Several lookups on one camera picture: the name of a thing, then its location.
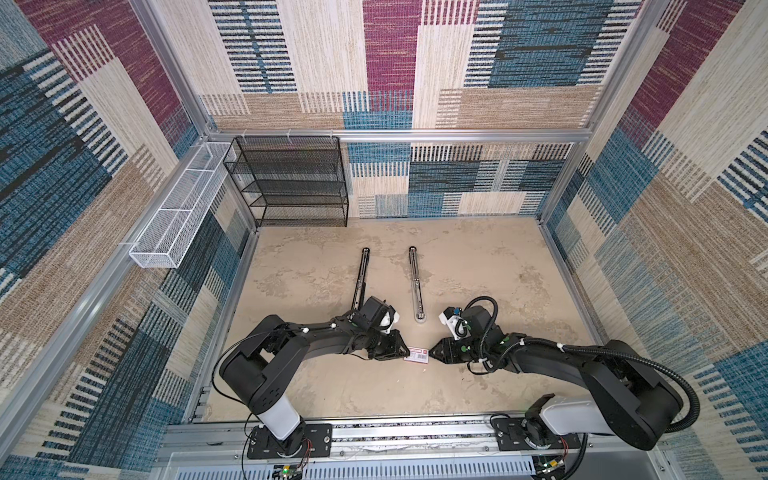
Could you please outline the red staples box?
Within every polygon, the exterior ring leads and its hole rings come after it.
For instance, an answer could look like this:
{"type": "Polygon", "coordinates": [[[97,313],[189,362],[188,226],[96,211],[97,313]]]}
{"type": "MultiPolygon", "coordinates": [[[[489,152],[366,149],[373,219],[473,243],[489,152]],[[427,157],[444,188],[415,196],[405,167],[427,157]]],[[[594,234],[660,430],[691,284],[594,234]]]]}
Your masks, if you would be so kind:
{"type": "Polygon", "coordinates": [[[423,348],[410,348],[409,354],[404,360],[411,363],[427,364],[429,362],[429,351],[423,348]]]}

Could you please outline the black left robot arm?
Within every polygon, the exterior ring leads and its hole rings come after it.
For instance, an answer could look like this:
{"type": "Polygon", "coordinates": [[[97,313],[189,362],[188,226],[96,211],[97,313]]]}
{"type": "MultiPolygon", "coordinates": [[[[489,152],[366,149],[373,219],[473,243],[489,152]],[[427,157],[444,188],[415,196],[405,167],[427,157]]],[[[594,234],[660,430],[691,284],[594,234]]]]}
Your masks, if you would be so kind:
{"type": "Polygon", "coordinates": [[[226,353],[218,375],[272,437],[285,442],[303,428],[301,416],[285,396],[301,364],[358,351],[374,361],[406,358],[410,350],[396,329],[399,319],[394,307],[374,296],[361,308],[321,323],[287,322],[269,315],[226,353]]]}

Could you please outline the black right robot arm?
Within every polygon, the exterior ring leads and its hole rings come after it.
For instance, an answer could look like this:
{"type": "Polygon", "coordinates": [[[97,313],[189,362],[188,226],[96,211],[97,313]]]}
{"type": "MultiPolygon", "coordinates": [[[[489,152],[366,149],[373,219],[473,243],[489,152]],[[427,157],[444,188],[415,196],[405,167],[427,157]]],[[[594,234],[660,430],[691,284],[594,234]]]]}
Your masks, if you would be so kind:
{"type": "Polygon", "coordinates": [[[553,435],[613,435],[649,451],[665,434],[691,427],[700,400],[682,375],[639,356],[628,344],[562,344],[522,333],[506,334],[492,313],[479,305],[448,307],[439,319],[448,337],[429,351],[444,364],[478,365],[479,375],[509,371],[536,374],[577,385],[587,396],[542,396],[526,414],[532,444],[547,445],[553,435]]]}

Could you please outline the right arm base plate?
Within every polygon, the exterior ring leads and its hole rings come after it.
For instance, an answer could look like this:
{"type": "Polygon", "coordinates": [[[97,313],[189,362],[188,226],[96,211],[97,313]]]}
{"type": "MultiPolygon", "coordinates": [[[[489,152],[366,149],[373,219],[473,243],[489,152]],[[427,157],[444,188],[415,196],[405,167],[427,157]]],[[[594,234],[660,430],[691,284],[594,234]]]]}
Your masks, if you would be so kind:
{"type": "Polygon", "coordinates": [[[556,435],[538,420],[494,414],[489,418],[500,451],[578,450],[582,437],[578,434],[556,435]]]}

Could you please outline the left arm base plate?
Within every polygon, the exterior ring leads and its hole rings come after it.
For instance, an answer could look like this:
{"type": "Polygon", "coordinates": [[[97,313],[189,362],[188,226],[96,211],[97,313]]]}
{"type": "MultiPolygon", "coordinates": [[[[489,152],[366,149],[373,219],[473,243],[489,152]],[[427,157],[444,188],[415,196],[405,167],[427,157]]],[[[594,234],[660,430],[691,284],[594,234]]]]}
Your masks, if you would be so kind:
{"type": "Polygon", "coordinates": [[[248,460],[326,458],[330,456],[333,426],[330,423],[301,422],[286,439],[278,440],[265,426],[249,432],[248,460]]]}

